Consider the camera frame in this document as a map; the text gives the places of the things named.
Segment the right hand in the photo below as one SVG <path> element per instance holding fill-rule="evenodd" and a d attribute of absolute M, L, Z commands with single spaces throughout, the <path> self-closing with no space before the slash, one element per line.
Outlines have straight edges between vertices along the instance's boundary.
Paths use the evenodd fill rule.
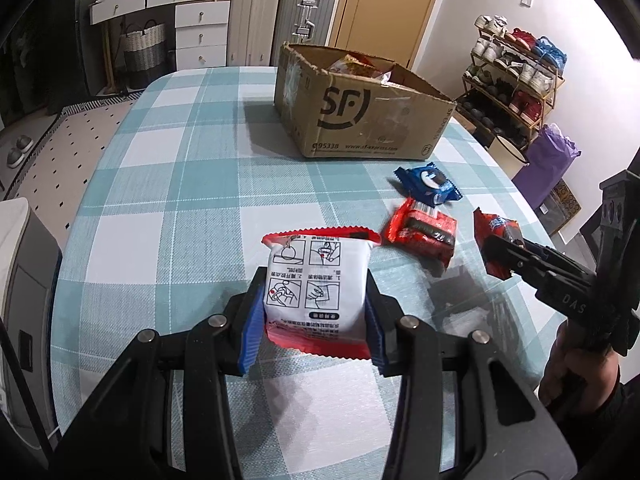
<path fill-rule="evenodd" d="M 615 389 L 620 361 L 618 354 L 612 349 L 604 353 L 591 353 L 574 347 L 567 335 L 567 330 L 571 327 L 570 321 L 564 321 L 556 332 L 538 389 L 538 398 L 544 406 L 548 406 L 562 394 L 562 379 L 568 373 L 573 373 L 586 382 L 579 399 L 579 409 L 592 412 L 600 408 Z"/>

